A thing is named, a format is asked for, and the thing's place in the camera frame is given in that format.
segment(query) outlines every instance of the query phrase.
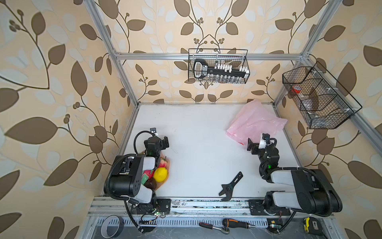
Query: tape measure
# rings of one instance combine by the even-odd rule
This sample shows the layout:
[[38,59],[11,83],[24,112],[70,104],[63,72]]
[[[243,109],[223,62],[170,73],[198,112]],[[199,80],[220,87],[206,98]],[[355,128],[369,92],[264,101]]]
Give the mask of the tape measure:
[[311,216],[304,219],[304,230],[308,234],[324,236],[321,223]]

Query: cable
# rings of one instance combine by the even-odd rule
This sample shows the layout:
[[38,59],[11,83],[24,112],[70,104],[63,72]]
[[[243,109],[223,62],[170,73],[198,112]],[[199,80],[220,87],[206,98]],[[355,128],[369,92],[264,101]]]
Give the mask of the cable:
[[138,231],[143,233],[143,228],[140,225],[137,224],[137,222],[134,220],[133,216],[131,215],[129,208],[127,207],[127,202],[125,200],[123,202],[125,203],[125,208],[126,208],[127,214],[129,215],[129,218],[130,218],[131,222],[138,229]]
[[290,221],[292,221],[292,218],[296,215],[296,211],[293,211],[293,213],[290,215],[290,217],[288,218],[287,222],[280,228],[280,230],[277,230],[278,233],[281,233],[282,231],[284,231],[284,229],[287,227],[287,225],[290,223]]
[[143,131],[139,132],[139,133],[135,136],[135,138],[134,138],[134,143],[133,143],[134,151],[135,151],[136,154],[138,154],[138,151],[137,151],[137,147],[135,147],[135,142],[137,141],[138,136],[139,136],[140,134],[142,134],[142,133],[149,133],[149,134],[151,134],[152,136],[155,136],[154,133],[151,133],[150,131],[147,131],[147,130],[143,130]]
[[304,167],[277,167],[277,168],[271,169],[267,173],[267,175],[262,176],[262,178],[265,180],[269,179],[269,176],[271,175],[271,173],[273,173],[274,171],[277,171],[277,170],[303,170],[303,171],[310,173],[317,180],[317,182],[321,185],[322,189],[324,190],[324,192],[326,194],[326,199],[328,200],[328,204],[329,204],[329,209],[325,214],[319,214],[319,213],[314,213],[314,214],[317,216],[322,216],[322,217],[327,217],[327,216],[330,216],[332,214],[332,212],[333,212],[332,196],[330,195],[328,188],[324,185],[321,178],[314,171],[307,169],[307,168],[304,168]]

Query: black wire basket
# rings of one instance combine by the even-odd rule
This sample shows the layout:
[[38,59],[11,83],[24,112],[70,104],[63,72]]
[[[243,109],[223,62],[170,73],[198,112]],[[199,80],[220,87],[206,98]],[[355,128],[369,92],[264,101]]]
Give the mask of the black wire basket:
[[188,81],[245,84],[248,50],[188,49]]
[[[335,86],[324,77],[331,77]],[[319,62],[283,74],[283,85],[310,129],[335,129],[362,105]]]

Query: brown leaf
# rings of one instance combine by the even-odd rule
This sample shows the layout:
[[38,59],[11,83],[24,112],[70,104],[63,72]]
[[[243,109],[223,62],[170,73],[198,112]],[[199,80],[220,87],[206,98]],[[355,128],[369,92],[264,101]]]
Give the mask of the brown leaf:
[[318,68],[322,71],[322,73],[326,73],[326,62],[322,58],[316,59]]
[[174,62],[174,64],[181,70],[188,70],[188,66],[184,62]]
[[233,62],[230,62],[229,64],[232,66],[232,68],[236,68],[241,64],[241,61],[233,61]]
[[306,18],[311,18],[316,15],[324,6],[325,0],[309,0],[304,9],[304,15]]
[[45,31],[45,19],[41,12],[36,13],[33,15],[31,20],[31,26],[32,30],[36,35],[40,35]]
[[191,97],[192,97],[191,93],[188,92],[188,91],[180,90],[180,91],[179,91],[179,94],[180,94],[181,96],[183,96],[184,98],[191,98]]
[[220,98],[227,98],[229,97],[230,95],[232,95],[233,93],[233,90],[230,89],[230,90],[227,90],[227,91],[223,91],[221,94],[220,94]]
[[0,233],[7,230],[12,226],[19,218],[21,213],[7,213],[0,216]]
[[232,48],[227,52],[227,54],[236,54],[236,48]]
[[77,232],[78,232],[78,229],[79,229],[79,226],[76,226],[75,228],[73,228],[72,230],[70,230],[64,239],[74,239],[77,235]]
[[160,91],[148,91],[148,94],[151,96],[156,96],[157,94],[160,94]]
[[365,60],[372,66],[382,65],[382,50],[376,47],[363,47],[363,56]]
[[300,133],[300,135],[302,137],[304,137],[306,135],[306,132],[305,132],[305,127],[303,126],[303,124],[301,123],[301,121],[298,121],[297,123],[297,129],[298,129],[298,132]]
[[136,69],[141,75],[144,74],[142,67],[140,67],[138,64],[135,64],[135,69]]
[[354,0],[342,0],[342,4],[349,7],[354,5]]
[[336,87],[341,91],[344,96],[347,96],[351,92],[357,83],[357,73],[353,65],[348,62],[342,69]]
[[195,96],[195,101],[196,102],[201,102],[204,98],[204,94],[199,94],[197,96]]
[[216,101],[216,96],[214,94],[208,94],[207,98],[210,102],[215,102]]
[[56,132],[57,126],[52,121],[32,117],[17,123],[4,135],[23,143],[39,145],[50,140]]
[[264,95],[265,92],[263,90],[258,90],[258,91],[251,91],[251,93],[257,96],[262,96]]
[[376,189],[382,189],[382,177],[371,167],[359,161],[351,161],[348,163],[348,168],[360,182]]
[[93,172],[92,174],[90,175],[90,180],[89,182],[93,181],[99,174],[99,171],[101,171],[101,168],[102,168],[102,163],[101,162],[98,162],[95,166],[94,166],[94,169],[93,169]]
[[345,228],[345,232],[349,239],[361,239],[361,237],[350,229]]
[[64,232],[64,228],[64,220],[59,216],[55,216],[49,227],[48,239],[59,239]]
[[275,50],[273,52],[270,52],[269,54],[284,54],[283,50]]
[[45,186],[56,186],[68,180],[76,171],[78,161],[75,159],[68,159],[60,164],[47,178]]
[[19,176],[20,170],[16,170],[0,178],[0,200],[13,188]]
[[109,25],[106,25],[105,27],[106,27],[107,33],[109,34],[109,37],[112,37],[112,31],[110,30]]
[[312,111],[318,110],[318,107],[320,105],[319,100],[318,100],[318,95],[317,92],[314,88],[311,89],[311,92],[309,94],[309,99],[312,100]]
[[95,132],[95,135],[96,137],[103,143],[106,142],[107,140],[107,132],[106,132],[106,129],[103,127],[103,126],[95,126],[94,127],[94,132]]
[[379,125],[376,127],[376,131],[378,131],[378,133],[382,135],[382,124],[379,124]]
[[11,88],[0,89],[0,112],[12,107],[19,100],[19,92]]
[[287,99],[285,98],[285,96],[284,96],[284,98],[283,98],[283,100],[282,100],[282,104],[283,104],[283,107],[285,108],[285,106],[287,105]]
[[182,29],[180,30],[180,34],[183,36],[190,35],[193,30],[194,30],[193,23],[185,23]]
[[292,19],[284,18],[284,19],[276,20],[275,24],[276,24],[277,29],[279,29],[281,31],[287,31],[287,30],[290,30],[294,26],[295,22]]
[[71,78],[73,88],[76,90],[76,92],[80,96],[83,96],[87,90],[87,80],[86,80],[84,70],[82,69],[81,65],[77,61],[74,63],[72,67],[70,78]]
[[49,61],[53,65],[60,64],[62,62],[62,60],[64,59],[64,56],[65,56],[65,44],[52,47],[48,51]]
[[225,30],[226,30],[226,32],[227,32],[228,34],[233,35],[233,36],[239,34],[239,29],[238,29],[238,27],[236,26],[235,23],[227,23],[227,24],[225,25]]
[[330,176],[328,169],[322,163],[318,165],[318,169],[322,171],[322,173],[325,175],[325,177],[328,179],[329,182],[333,183],[333,179]]
[[367,239],[377,239],[382,236],[382,229],[375,219],[367,220],[363,225],[363,232]]
[[157,100],[154,100],[153,103],[164,104],[165,100],[164,99],[157,99]]
[[98,0],[98,4],[102,11],[111,19],[118,17],[118,5],[114,0]]
[[186,17],[190,14],[190,5],[185,0],[174,0],[174,6],[176,11],[182,17]]
[[109,90],[107,89],[107,86],[105,86],[104,91],[102,92],[101,105],[102,105],[102,109],[105,112],[109,109],[110,94],[109,94]]
[[314,31],[314,28],[316,27],[316,24],[313,24],[311,26],[311,29],[309,30],[309,34],[308,34],[308,37],[310,37],[310,35],[312,34],[312,32]]
[[193,83],[195,83],[195,79],[194,79],[194,78],[187,79],[187,80],[185,81],[185,83],[187,83],[187,84],[193,84]]
[[248,6],[249,0],[237,0],[233,3],[231,8],[232,16],[240,16],[244,13]]
[[127,22],[127,28],[132,31],[140,31],[144,28],[145,21],[139,19],[132,19]]
[[73,0],[73,3],[76,5],[81,5],[83,0]]
[[104,147],[102,142],[96,136],[89,136],[89,145],[94,153],[101,153]]
[[79,26],[79,28],[81,29],[82,33],[87,37],[89,38],[90,40],[96,40],[97,39],[97,34],[96,34],[96,31],[94,30],[94,28],[92,26],[90,26],[89,24],[82,24],[81,26]]
[[325,138],[317,145],[317,151],[322,155],[330,154],[333,150],[334,138]]
[[335,25],[325,33],[324,40],[327,42],[334,41],[335,39],[339,38],[340,35],[345,31],[345,27],[341,25]]
[[124,88],[120,89],[120,95],[122,96],[122,98],[126,97],[126,90]]
[[99,72],[102,68],[102,64],[104,63],[104,58],[103,57],[98,57],[96,60],[96,62],[94,63],[94,70],[96,72]]
[[280,64],[277,64],[277,65],[270,71],[270,73],[273,75],[273,74],[276,73],[279,69],[280,69]]
[[118,120],[115,120],[113,124],[112,135],[115,135],[117,133],[117,130],[118,130]]
[[153,85],[155,85],[157,83],[157,80],[150,80],[149,82],[148,82],[148,85],[149,86],[153,86]]
[[106,59],[106,67],[107,67],[107,71],[109,72],[109,75],[112,75],[112,62],[110,61],[110,59]]
[[314,144],[320,143],[323,139],[326,138],[328,130],[327,129],[315,129],[312,133],[312,142]]
[[263,80],[256,80],[256,83],[261,86],[265,85],[265,81]]

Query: leaf-patterned wallpaper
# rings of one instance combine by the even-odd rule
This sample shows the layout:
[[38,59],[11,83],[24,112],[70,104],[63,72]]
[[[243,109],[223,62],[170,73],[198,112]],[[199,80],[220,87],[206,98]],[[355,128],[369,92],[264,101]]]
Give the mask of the leaf-patterned wallpaper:
[[382,134],[382,2],[343,1],[311,59],[338,78],[363,106],[359,114]]
[[73,239],[130,98],[80,1],[0,0],[0,23],[0,237]]
[[172,60],[126,60],[123,67],[140,102],[245,103],[271,102],[282,87],[290,61],[249,61],[246,84],[221,84],[188,79],[187,63]]
[[[324,65],[362,104],[359,112],[381,128],[382,2],[343,0],[322,33],[311,58]],[[335,130],[308,130],[294,102],[279,105],[302,164],[319,168],[339,194],[343,210],[335,216],[349,239],[382,235],[382,157],[351,121]]]
[[300,53],[329,0],[95,0],[119,52]]
[[303,166],[319,168],[340,196],[335,213],[349,239],[380,238],[382,230],[382,157],[351,121],[335,130],[310,130],[292,99],[278,107]]

